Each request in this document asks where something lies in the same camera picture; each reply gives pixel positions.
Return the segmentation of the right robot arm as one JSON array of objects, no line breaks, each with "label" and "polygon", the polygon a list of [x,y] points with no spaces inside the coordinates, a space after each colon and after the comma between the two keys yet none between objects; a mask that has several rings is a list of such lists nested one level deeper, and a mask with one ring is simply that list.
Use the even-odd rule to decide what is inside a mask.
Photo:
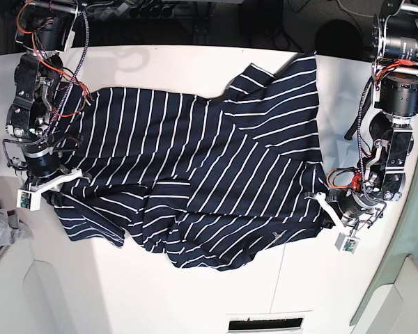
[{"label": "right robot arm", "polygon": [[60,55],[72,44],[78,19],[88,23],[86,3],[80,1],[25,1],[16,15],[15,41],[25,48],[15,68],[15,97],[7,118],[9,139],[23,157],[7,156],[7,165],[20,179],[17,207],[36,211],[46,193],[55,199],[64,183],[81,178],[78,168],[61,163],[67,151],[62,141],[72,141],[75,151],[80,139],[56,134],[55,126],[66,117],[63,107],[74,88],[82,93],[76,112],[88,99],[88,88],[77,78],[78,70],[65,68]]}]

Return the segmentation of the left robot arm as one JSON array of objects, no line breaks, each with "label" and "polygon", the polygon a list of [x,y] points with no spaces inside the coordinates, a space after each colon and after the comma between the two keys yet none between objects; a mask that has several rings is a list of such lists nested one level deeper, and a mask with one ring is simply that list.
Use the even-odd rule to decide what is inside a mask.
[{"label": "left robot arm", "polygon": [[306,194],[325,213],[322,227],[348,234],[372,226],[405,187],[414,145],[410,123],[418,115],[418,1],[383,2],[373,18],[371,57],[371,77],[344,136],[357,135],[357,165],[330,171],[329,194]]}]

